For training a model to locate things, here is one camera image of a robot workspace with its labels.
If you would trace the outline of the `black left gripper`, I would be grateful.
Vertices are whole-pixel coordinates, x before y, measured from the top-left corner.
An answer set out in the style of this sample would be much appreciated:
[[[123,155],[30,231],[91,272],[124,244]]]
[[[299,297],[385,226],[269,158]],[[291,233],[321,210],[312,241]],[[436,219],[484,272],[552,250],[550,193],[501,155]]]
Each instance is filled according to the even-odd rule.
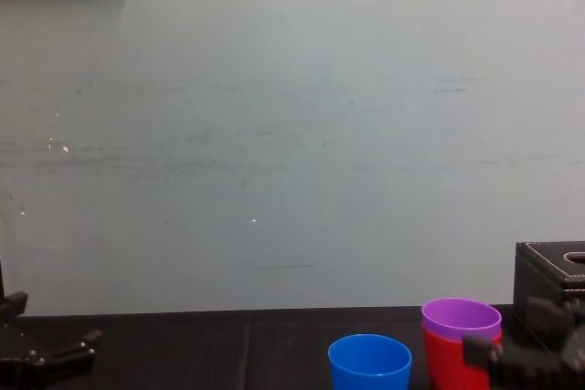
[[[1,327],[6,327],[22,315],[27,307],[28,294],[23,291],[1,297]],[[45,389],[87,375],[96,359],[102,331],[93,330],[78,341],[41,352],[31,349],[26,359],[1,360],[2,389]]]

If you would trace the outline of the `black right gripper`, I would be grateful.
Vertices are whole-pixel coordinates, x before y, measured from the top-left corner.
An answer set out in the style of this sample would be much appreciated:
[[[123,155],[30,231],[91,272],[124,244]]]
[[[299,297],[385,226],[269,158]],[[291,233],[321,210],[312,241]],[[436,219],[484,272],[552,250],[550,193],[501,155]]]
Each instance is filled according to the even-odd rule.
[[[501,345],[494,339],[465,335],[463,362],[489,373],[493,389],[583,389],[584,300],[556,303],[529,297],[526,325],[549,350]]]

